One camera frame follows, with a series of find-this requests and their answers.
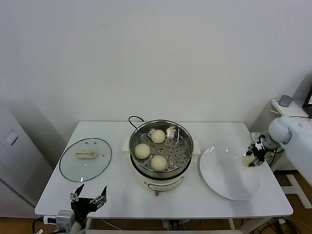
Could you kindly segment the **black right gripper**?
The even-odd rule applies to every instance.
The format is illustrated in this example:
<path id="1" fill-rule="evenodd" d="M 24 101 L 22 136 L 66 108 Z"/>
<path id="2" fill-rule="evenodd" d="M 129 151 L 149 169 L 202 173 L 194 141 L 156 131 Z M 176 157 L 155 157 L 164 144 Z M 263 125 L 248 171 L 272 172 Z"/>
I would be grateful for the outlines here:
<path id="1" fill-rule="evenodd" d="M 258 167 L 261 166 L 265 162 L 265 154 L 266 150 L 262 144 L 254 142 L 248 147 L 247 152 L 245 153 L 245 156 L 254 156 L 254 160 L 249 163 L 248 167 Z"/>

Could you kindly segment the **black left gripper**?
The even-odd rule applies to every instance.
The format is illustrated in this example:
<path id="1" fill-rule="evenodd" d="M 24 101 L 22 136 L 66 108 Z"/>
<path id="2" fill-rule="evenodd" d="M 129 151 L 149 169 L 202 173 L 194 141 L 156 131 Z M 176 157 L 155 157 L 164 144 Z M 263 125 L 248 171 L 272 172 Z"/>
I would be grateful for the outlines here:
<path id="1" fill-rule="evenodd" d="M 74 211 L 75 218 L 86 218 L 89 213 L 96 212 L 98 205 L 106 203 L 107 186 L 96 198 L 79 197 L 84 184 L 80 185 L 73 193 L 70 193 L 71 209 Z"/>

